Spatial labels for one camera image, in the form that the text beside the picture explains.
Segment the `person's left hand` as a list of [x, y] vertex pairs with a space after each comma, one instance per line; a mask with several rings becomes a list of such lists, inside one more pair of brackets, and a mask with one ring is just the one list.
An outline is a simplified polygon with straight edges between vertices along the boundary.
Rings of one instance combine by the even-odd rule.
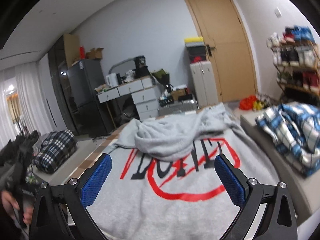
[[[12, 219], [15, 219], [14, 210], [20, 209], [20, 206], [17, 200], [13, 197], [13, 195], [10, 192], [3, 190], [1, 192], [1, 201], [7, 214]], [[34, 208], [32, 206], [28, 206], [25, 208], [24, 215], [23, 215], [23, 221], [25, 224], [28, 224], [28, 225], [31, 224], [32, 217], [33, 217], [33, 210]]]

